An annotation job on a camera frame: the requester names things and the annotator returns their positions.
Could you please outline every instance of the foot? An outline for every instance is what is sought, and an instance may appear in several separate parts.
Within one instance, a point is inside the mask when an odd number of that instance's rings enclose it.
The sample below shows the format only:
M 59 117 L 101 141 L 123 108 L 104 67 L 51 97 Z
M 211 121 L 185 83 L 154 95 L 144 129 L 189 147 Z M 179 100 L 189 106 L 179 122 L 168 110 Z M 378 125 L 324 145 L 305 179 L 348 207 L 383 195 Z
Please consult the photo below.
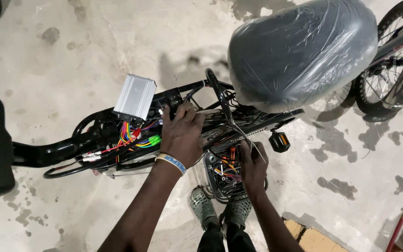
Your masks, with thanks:
M 238 225 L 240 229 L 245 229 L 245 220 L 247 220 L 252 208 L 251 202 L 248 199 L 227 205 L 221 214 L 222 219 L 224 219 L 223 232 L 225 238 L 228 225 Z
M 206 230 L 208 226 L 212 226 L 213 224 L 221 227 L 211 200 L 201 188 L 195 188 L 192 191 L 189 201 L 191 209 L 200 221 L 203 230 Z

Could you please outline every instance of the pedal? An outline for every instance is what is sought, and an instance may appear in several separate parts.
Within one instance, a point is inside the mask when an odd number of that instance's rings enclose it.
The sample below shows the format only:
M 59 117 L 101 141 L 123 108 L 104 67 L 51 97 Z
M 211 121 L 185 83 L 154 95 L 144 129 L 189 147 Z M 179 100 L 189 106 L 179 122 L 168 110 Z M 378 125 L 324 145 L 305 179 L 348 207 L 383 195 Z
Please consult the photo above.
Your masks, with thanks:
M 271 131 L 271 137 L 268 139 L 275 152 L 286 152 L 290 148 L 290 142 L 284 132 Z

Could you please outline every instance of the plastic wrap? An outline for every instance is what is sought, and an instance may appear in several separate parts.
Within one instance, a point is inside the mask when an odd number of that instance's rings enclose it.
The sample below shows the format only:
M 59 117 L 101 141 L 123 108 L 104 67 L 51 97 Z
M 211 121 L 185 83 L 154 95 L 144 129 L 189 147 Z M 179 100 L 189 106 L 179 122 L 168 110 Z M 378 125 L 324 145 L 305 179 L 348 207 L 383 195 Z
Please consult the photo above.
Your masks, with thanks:
M 237 28 L 230 78 L 239 103 L 285 112 L 349 83 L 377 48 L 376 17 L 362 2 L 311 1 Z

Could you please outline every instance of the silver aluminum controller box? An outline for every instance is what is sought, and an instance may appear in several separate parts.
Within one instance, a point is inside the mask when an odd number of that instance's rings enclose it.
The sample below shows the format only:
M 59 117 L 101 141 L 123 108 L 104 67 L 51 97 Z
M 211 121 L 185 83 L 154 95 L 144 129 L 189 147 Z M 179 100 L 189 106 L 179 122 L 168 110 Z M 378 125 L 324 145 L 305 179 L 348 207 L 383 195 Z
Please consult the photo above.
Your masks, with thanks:
M 137 124 L 145 121 L 155 90 L 154 80 L 127 74 L 113 112 L 124 121 Z

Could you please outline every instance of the wristband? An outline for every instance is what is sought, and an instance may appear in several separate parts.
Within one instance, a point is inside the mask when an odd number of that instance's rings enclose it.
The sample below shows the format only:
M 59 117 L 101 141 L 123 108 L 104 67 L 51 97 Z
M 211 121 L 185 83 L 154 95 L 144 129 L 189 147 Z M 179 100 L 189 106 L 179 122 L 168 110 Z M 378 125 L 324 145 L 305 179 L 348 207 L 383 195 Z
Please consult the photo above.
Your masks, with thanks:
M 175 167 L 178 168 L 181 171 L 181 173 L 182 173 L 181 176 L 183 176 L 184 173 L 186 172 L 186 168 L 184 167 L 184 165 L 182 163 L 180 163 L 178 160 L 176 160 L 174 157 L 171 157 L 171 156 L 169 156 L 167 154 L 164 154 L 164 153 L 160 153 L 158 155 L 158 157 L 155 158 L 155 161 L 157 159 L 166 160 L 167 162 L 175 165 Z

